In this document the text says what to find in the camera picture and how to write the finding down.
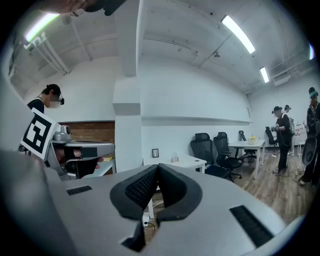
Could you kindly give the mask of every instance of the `photo frame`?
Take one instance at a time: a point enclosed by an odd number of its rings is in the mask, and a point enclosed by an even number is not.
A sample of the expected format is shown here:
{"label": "photo frame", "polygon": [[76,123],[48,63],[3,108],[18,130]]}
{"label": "photo frame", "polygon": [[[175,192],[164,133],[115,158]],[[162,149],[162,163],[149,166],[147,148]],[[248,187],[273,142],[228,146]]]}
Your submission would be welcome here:
{"label": "photo frame", "polygon": [[152,149],[152,158],[158,158],[159,157],[159,149],[155,148]]}

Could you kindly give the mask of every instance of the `power strip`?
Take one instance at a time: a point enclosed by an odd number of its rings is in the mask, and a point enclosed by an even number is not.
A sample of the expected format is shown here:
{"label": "power strip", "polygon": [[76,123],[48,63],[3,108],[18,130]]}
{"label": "power strip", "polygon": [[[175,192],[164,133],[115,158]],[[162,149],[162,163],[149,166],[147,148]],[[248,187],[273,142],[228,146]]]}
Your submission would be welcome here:
{"label": "power strip", "polygon": [[143,216],[142,216],[142,224],[143,224],[144,227],[148,226],[148,223],[145,224],[145,222],[149,222],[149,220],[150,220],[150,213],[149,212],[144,212]]}

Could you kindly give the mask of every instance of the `ceiling light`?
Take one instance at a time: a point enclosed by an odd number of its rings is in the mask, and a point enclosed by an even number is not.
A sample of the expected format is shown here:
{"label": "ceiling light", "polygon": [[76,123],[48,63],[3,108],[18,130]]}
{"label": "ceiling light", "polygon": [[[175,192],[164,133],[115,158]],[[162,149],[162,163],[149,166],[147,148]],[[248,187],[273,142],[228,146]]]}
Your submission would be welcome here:
{"label": "ceiling light", "polygon": [[236,35],[237,38],[239,38],[239,40],[243,43],[250,54],[252,54],[256,50],[250,42],[249,38],[232,18],[226,15],[221,22],[226,25],[228,29],[230,29]]}
{"label": "ceiling light", "polygon": [[264,82],[265,83],[269,82],[269,78],[268,78],[268,75],[267,75],[266,68],[265,67],[260,68],[260,72],[262,74]]}
{"label": "ceiling light", "polygon": [[315,57],[314,48],[309,44],[309,60],[312,60]]}
{"label": "ceiling light", "polygon": [[60,14],[57,13],[48,13],[43,16],[25,35],[25,39],[30,42],[40,30],[42,30],[49,22],[54,20],[59,15]]}

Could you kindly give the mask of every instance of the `person wearing headset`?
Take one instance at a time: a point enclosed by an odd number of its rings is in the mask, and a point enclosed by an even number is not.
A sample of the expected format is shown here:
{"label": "person wearing headset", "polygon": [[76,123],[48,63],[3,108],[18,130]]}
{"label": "person wearing headset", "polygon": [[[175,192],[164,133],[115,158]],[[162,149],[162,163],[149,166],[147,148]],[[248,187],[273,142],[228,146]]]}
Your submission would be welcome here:
{"label": "person wearing headset", "polygon": [[278,166],[272,171],[274,174],[285,172],[287,168],[287,156],[291,146],[290,120],[288,115],[282,112],[282,107],[275,106],[272,114],[276,120],[276,138],[280,148],[280,159]]}
{"label": "person wearing headset", "polygon": [[[283,114],[287,115],[288,118],[289,118],[289,121],[292,120],[292,122],[293,122],[294,120],[288,115],[290,110],[291,110],[291,107],[289,105],[285,105]],[[291,136],[291,147],[290,147],[290,150],[288,152],[288,155],[290,155],[290,153],[294,150],[294,147],[295,147],[295,134],[293,134]]]}
{"label": "person wearing headset", "polygon": [[316,185],[320,177],[320,134],[316,134],[316,122],[320,121],[320,105],[318,102],[318,92],[314,87],[309,89],[310,106],[307,110],[306,124],[307,136],[316,136],[316,149],[312,162],[306,166],[304,174],[300,180],[301,185],[312,183]]}
{"label": "person wearing headset", "polygon": [[56,108],[58,105],[63,105],[65,100],[60,98],[61,90],[58,85],[56,84],[48,84],[46,88],[41,92],[41,94],[30,101],[27,106],[29,109],[37,109],[41,113],[45,112],[45,106],[47,108]]}

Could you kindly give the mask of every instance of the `vent slot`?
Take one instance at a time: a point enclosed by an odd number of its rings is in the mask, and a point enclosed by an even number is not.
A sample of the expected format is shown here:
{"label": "vent slot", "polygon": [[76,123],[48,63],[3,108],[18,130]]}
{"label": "vent slot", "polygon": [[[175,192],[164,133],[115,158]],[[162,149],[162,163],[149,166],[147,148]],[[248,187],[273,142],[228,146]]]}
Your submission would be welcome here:
{"label": "vent slot", "polygon": [[243,205],[229,209],[241,227],[258,248],[271,240],[274,236],[261,222]]}
{"label": "vent slot", "polygon": [[86,192],[92,190],[92,188],[88,185],[85,186],[79,186],[79,187],[75,187],[75,188],[69,188],[67,189],[67,193],[69,194],[69,196],[73,196],[82,192]]}

